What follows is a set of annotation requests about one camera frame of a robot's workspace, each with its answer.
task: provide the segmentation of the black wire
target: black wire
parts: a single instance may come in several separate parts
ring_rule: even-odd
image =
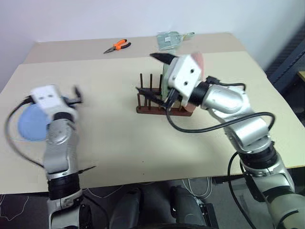
[[[273,113],[270,113],[270,112],[258,112],[258,113],[254,113],[254,114],[248,114],[248,115],[245,115],[243,117],[236,118],[234,120],[231,120],[231,121],[228,121],[228,122],[225,122],[225,123],[221,123],[219,125],[214,125],[214,126],[211,126],[211,127],[207,127],[207,128],[203,128],[203,129],[198,129],[198,130],[188,130],[188,129],[182,129],[182,128],[176,126],[176,124],[173,123],[173,121],[172,121],[172,119],[170,117],[170,110],[169,110],[169,108],[168,107],[166,108],[166,117],[167,117],[167,120],[172,125],[173,128],[175,128],[176,130],[179,130],[181,132],[184,132],[184,133],[194,133],[194,134],[195,133],[209,132],[209,131],[212,131],[212,130],[223,128],[223,127],[226,127],[228,125],[232,125],[232,124],[244,121],[246,119],[254,118],[254,117],[258,117],[258,116],[270,116],[270,117],[272,117],[270,125],[268,127],[269,130],[270,130],[272,128],[273,124],[275,123],[275,115]]]
[[[13,142],[11,136],[10,136],[10,131],[9,131],[9,123],[10,123],[10,119],[12,118],[12,116],[14,115],[14,113],[21,108],[23,105],[28,104],[29,102],[24,100],[22,101],[10,114],[9,116],[6,118],[5,120],[5,124],[4,124],[4,135],[5,138],[7,140],[7,142],[9,143],[10,147],[15,151],[16,154],[18,154],[19,156],[21,156],[23,159],[30,161],[34,164],[36,164],[37,166],[40,166],[41,168],[44,168],[42,164],[40,164],[39,162],[29,158],[27,155],[25,155],[24,153],[22,153],[17,146],[15,145],[15,143]]]
[[[241,162],[239,162],[239,166],[240,166],[240,170],[242,171],[242,173],[244,173],[244,167],[243,167],[243,164]]]
[[[252,221],[250,220],[250,218],[248,217],[248,215],[246,214],[246,212],[243,210],[242,206],[239,204],[236,195],[234,194],[233,188],[232,188],[232,183],[231,183],[231,165],[232,162],[234,160],[234,158],[238,155],[238,153],[234,153],[230,159],[229,165],[228,165],[228,183],[229,183],[229,189],[231,192],[231,195],[236,203],[236,205],[238,206],[239,210],[241,211],[241,213],[244,215],[245,219],[247,220],[247,222],[249,223],[249,225],[252,227],[252,229],[256,229],[256,227],[254,226],[254,224],[252,223]]]
[[[83,172],[86,172],[92,168],[95,168],[96,166],[92,166],[92,167],[89,167],[89,168],[85,168],[85,169],[81,169],[81,170],[78,170],[78,174],[82,174]]]
[[[244,83],[221,83],[221,82],[219,82],[217,84],[219,84],[221,86],[243,86],[244,91],[246,90],[246,84],[244,84]]]
[[[90,198],[89,196],[82,194],[85,198],[87,198],[89,201],[91,201],[93,204],[95,204],[105,215],[106,218],[106,227],[105,228],[109,228],[109,216],[107,211],[100,205],[98,204],[94,199]]]

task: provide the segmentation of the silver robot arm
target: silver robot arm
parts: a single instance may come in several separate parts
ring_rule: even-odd
[[[209,87],[201,108],[221,123],[254,113],[244,90],[215,84]],[[274,227],[304,228],[305,197],[294,193],[293,180],[274,149],[266,122],[255,117],[224,131],[241,158],[251,193],[267,203]]]
[[[43,158],[49,190],[49,229],[69,226],[89,229],[92,226],[90,207],[81,203],[83,196],[76,157],[78,114],[71,107],[81,103],[81,96],[77,89],[75,92],[78,98],[73,100],[64,99],[55,85],[35,88],[31,92],[34,102],[52,120],[48,125]]]
[[[153,53],[151,56],[169,64],[166,77],[171,92],[163,104],[167,110],[180,97],[182,105],[200,106],[222,124],[254,114],[245,90],[220,83],[213,77],[201,82],[201,69],[190,55]],[[267,203],[274,227],[305,228],[305,197],[294,193],[294,183],[274,148],[266,122],[257,116],[228,125],[224,131],[240,156],[253,197]]]

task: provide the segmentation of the orange-handled pliers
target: orange-handled pliers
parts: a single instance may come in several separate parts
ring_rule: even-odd
[[[120,40],[116,44],[114,44],[111,48],[107,49],[104,53],[113,52],[114,50],[121,50],[126,49],[127,47],[131,46],[131,43],[129,42],[126,45],[122,45],[127,42],[127,39]]]

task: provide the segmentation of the blue plate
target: blue plate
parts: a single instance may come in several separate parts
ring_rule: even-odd
[[[19,134],[29,141],[42,141],[47,135],[48,116],[37,104],[28,106],[18,120]]]

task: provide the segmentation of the beige tabletop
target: beige tabletop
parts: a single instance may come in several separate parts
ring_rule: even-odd
[[[276,115],[271,136],[285,165],[305,165],[305,128],[249,54],[239,50],[204,53],[203,57],[205,77],[213,75],[225,83],[246,83],[252,108]],[[78,85],[84,98],[84,103],[78,105],[79,167],[97,166],[80,175],[81,187],[226,175],[234,148],[222,129],[185,134],[173,129],[163,115],[136,113],[135,86],[139,86],[140,73],[146,85],[150,73],[157,76],[154,84],[158,85],[162,65],[150,57],[54,59],[21,64],[0,94],[0,128],[3,129],[8,113],[32,88],[52,83],[59,86],[63,95],[72,96],[72,87]],[[19,138],[16,122],[21,112],[11,123],[15,138]],[[185,128],[218,123],[201,109],[191,117],[173,120]],[[16,155],[6,143],[3,131],[0,144],[0,193],[47,191],[44,171]],[[44,142],[16,141],[16,144],[41,161]],[[232,173],[240,173],[238,160],[233,163]]]

